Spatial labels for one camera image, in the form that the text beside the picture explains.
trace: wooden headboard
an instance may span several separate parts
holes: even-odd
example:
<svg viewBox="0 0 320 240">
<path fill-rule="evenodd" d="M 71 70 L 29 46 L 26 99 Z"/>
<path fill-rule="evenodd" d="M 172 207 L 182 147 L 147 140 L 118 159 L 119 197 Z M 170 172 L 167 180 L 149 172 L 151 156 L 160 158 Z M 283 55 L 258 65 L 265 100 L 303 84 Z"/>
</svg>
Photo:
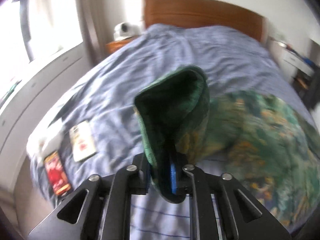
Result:
<svg viewBox="0 0 320 240">
<path fill-rule="evenodd" d="M 144 21 L 183 28 L 229 26 L 263 42 L 263 16 L 237 5 L 216 0 L 144 0 Z"/>
</svg>

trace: card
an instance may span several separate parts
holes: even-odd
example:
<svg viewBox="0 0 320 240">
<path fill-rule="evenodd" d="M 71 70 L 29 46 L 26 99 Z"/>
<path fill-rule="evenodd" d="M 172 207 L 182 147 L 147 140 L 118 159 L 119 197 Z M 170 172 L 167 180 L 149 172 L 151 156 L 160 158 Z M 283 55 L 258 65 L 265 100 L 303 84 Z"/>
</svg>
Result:
<svg viewBox="0 0 320 240">
<path fill-rule="evenodd" d="M 44 166 L 56 195 L 63 195 L 71 189 L 57 151 L 44 159 Z"/>
<path fill-rule="evenodd" d="M 72 127 L 69 131 L 69 135 L 75 162 L 89 158 L 96 153 L 96 147 L 94 146 L 88 121 L 84 121 Z"/>
</svg>

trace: wooden nightstand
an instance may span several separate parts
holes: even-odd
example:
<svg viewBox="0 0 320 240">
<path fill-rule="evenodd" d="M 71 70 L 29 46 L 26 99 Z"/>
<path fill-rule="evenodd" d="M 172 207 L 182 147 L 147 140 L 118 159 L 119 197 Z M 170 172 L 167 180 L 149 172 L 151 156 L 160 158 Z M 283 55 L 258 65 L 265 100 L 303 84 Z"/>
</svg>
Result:
<svg viewBox="0 0 320 240">
<path fill-rule="evenodd" d="M 129 42 L 133 41 L 136 38 L 138 38 L 138 36 L 127 38 L 127 39 L 122 40 L 122 41 L 109 42 L 108 44 L 106 44 L 107 52 L 112 54 L 112 53 L 116 52 L 118 49 L 121 49 L 124 45 L 128 44 Z"/>
</svg>

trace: wrinkled fabric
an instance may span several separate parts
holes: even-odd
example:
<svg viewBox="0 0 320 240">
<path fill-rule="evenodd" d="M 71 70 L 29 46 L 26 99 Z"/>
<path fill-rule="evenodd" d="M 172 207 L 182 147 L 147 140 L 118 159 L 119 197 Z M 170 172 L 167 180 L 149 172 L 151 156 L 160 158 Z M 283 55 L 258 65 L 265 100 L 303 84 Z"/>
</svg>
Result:
<svg viewBox="0 0 320 240">
<path fill-rule="evenodd" d="M 145 34 L 105 59 L 82 77 L 50 109 L 39 126 L 62 118 L 64 139 L 59 149 L 61 162 L 73 188 L 91 174 L 107 176 L 132 162 L 143 152 L 139 124 L 133 110 L 134 97 L 164 74 L 182 65 L 204 70 L 210 98 L 239 90 L 275 95 L 292 106 L 307 122 L 311 115 L 293 88 L 282 78 L 278 66 L 260 44 L 228 27 L 182 29 L 153 25 Z M 97 154 L 75 163 L 69 129 L 87 120 Z M 197 165 L 220 175 L 225 160 L 208 156 Z M 31 160 L 31 177 L 45 199 L 56 206 L 44 167 Z M 189 204 L 170 204 L 157 194 L 132 199 L 132 239 L 189 237 Z"/>
<path fill-rule="evenodd" d="M 285 227 L 304 221 L 319 203 L 320 135 L 283 100 L 252 90 L 209 100 L 202 70 L 185 66 L 134 103 L 153 183 L 166 200 L 179 202 L 170 187 L 169 142 L 192 164 L 223 152 L 222 171 Z"/>
</svg>

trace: nightstand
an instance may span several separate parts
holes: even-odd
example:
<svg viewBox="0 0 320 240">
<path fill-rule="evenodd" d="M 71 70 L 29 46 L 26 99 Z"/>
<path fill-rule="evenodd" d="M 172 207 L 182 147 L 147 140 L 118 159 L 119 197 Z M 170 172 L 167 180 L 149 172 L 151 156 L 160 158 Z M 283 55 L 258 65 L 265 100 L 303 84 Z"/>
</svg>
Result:
<svg viewBox="0 0 320 240">
<path fill-rule="evenodd" d="M 274 61 L 278 64 L 284 79 L 292 84 L 299 71 L 312 77 L 314 70 L 299 56 L 272 41 L 268 47 Z"/>
<path fill-rule="evenodd" d="M 127 38 L 122 41 L 112 41 L 106 44 L 107 52 L 112 54 L 116 52 L 118 49 L 121 49 L 124 45 L 127 45 L 129 42 L 133 41 L 134 39 L 138 38 L 138 36 L 133 36 L 131 38 Z"/>
</svg>

